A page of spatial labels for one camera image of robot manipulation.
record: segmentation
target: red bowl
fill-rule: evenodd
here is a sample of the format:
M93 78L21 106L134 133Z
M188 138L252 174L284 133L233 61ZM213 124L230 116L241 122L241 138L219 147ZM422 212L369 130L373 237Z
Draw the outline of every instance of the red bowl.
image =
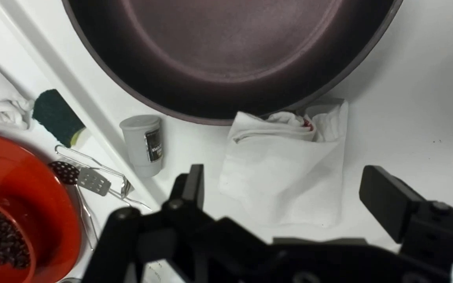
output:
M2 199L10 201L12 207L4 205ZM0 138L2 209L21 224L29 246L34 248L32 254L37 256L31 283L57 283L68 275L78 262L82 242L76 205L43 160L5 138Z
M35 275L37 260L43 253L40 223L34 218L34 213L26 209L26 205L4 196L0 196L0 213L20 231L31 254L31 264L26 268L15 268L10 264L0 264L0 281L29 283Z

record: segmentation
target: frying pan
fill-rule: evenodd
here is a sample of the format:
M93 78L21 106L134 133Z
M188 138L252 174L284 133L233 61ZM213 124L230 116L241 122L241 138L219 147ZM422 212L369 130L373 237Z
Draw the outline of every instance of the frying pan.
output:
M345 78L403 0L64 0L82 42L167 114L296 111Z

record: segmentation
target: small white cup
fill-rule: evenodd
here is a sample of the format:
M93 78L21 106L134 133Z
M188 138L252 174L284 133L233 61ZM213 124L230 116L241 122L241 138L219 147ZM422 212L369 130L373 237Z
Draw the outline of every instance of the small white cup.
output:
M131 116L120 122L130 163L141 177L152 177L164 166L163 117Z

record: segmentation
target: dark food in bowl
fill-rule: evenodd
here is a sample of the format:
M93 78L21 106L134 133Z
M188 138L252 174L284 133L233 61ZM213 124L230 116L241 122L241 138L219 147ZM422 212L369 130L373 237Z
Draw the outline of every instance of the dark food in bowl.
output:
M31 254L20 229L0 212L0 264L27 268Z

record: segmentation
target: sticker label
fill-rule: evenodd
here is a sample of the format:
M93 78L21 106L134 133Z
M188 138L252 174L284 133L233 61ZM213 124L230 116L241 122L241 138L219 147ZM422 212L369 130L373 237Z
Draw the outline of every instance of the sticker label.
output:
M147 132L147 143L149 143L149 155L152 161L163 158L164 155L164 144L163 144L163 132L156 128L153 132Z

